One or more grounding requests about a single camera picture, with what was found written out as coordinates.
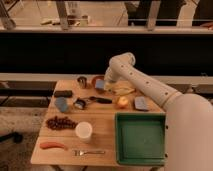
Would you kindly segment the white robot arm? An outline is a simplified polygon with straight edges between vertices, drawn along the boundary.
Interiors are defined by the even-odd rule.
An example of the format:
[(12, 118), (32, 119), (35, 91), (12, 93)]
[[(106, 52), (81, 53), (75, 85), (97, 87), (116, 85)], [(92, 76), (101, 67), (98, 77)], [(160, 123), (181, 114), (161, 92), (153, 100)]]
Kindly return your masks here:
[(123, 77), (165, 111), (164, 171), (213, 171), (213, 105), (142, 73), (134, 68), (135, 62), (130, 52), (112, 57), (105, 85)]

